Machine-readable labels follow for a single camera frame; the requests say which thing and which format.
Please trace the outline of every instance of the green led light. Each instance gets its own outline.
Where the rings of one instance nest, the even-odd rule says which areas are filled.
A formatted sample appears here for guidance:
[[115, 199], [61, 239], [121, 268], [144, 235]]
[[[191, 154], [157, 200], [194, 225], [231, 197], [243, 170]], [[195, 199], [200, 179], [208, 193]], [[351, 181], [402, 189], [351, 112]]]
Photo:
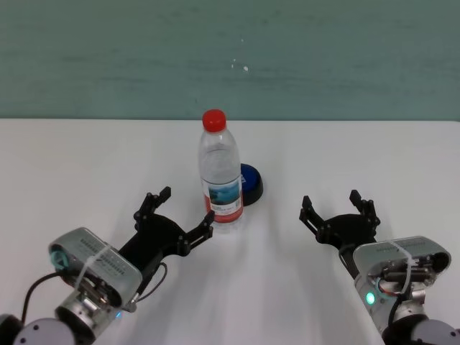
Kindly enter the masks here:
[[369, 304], [369, 305], [373, 305], [373, 304], [374, 304], [374, 302], [375, 302], [375, 296], [374, 296], [373, 293], [367, 293], [367, 295], [366, 295], [366, 302], [367, 302], [367, 304]]

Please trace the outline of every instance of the green wall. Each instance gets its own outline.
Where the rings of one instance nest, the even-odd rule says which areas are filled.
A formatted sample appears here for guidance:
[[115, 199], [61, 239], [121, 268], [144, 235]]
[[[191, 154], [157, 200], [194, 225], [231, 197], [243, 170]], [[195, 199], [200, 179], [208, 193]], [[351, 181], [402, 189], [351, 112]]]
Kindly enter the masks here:
[[460, 120], [459, 14], [459, 0], [0, 0], [0, 116]]

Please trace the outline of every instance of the white table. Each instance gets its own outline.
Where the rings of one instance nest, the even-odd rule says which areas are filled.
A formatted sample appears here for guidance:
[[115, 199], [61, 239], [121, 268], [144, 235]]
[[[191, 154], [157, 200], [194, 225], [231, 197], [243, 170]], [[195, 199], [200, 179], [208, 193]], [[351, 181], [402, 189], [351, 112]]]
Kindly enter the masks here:
[[[375, 201], [378, 239], [423, 235], [450, 251], [425, 306], [431, 318], [460, 326], [459, 123], [229, 128], [241, 160], [264, 180], [244, 229], [168, 257], [160, 289], [96, 344], [383, 344], [336, 249], [298, 220], [305, 194], [325, 219], [355, 213], [354, 188]], [[147, 191], [171, 186], [158, 213], [192, 229], [205, 213], [200, 135], [199, 121], [1, 120], [0, 313], [20, 315], [27, 288], [52, 272], [47, 245], [61, 234], [86, 226], [120, 247]], [[52, 316], [70, 291], [59, 279], [40, 286], [28, 321]]]

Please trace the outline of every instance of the red bottle cap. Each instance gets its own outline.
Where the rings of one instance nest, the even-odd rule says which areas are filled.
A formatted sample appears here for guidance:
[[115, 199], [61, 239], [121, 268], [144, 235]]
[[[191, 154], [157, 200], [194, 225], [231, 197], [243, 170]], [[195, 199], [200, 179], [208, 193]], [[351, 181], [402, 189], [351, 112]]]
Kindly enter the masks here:
[[222, 132], [226, 126], [225, 113], [219, 109], [208, 110], [203, 115], [203, 126], [207, 132]]

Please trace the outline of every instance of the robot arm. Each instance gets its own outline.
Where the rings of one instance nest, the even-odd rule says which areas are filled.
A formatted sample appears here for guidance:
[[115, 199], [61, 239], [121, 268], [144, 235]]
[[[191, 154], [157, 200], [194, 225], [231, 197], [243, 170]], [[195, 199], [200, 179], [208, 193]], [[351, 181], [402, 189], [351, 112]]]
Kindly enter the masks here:
[[164, 257], [185, 257], [213, 235], [213, 211], [189, 232], [155, 214], [170, 195], [169, 187], [159, 195], [147, 194], [134, 214], [136, 234], [118, 251], [86, 228], [56, 239], [49, 247], [56, 275], [74, 291], [56, 308], [56, 319], [24, 327], [14, 316], [0, 316], [0, 343], [89, 345], [121, 311], [135, 312], [159, 266], [165, 266]]
[[300, 220], [316, 240], [339, 250], [343, 265], [386, 345], [460, 344], [460, 332], [425, 314], [425, 289], [449, 266], [449, 253], [422, 236], [376, 242], [380, 224], [372, 200], [356, 190], [350, 201], [360, 214], [324, 221], [303, 199]]

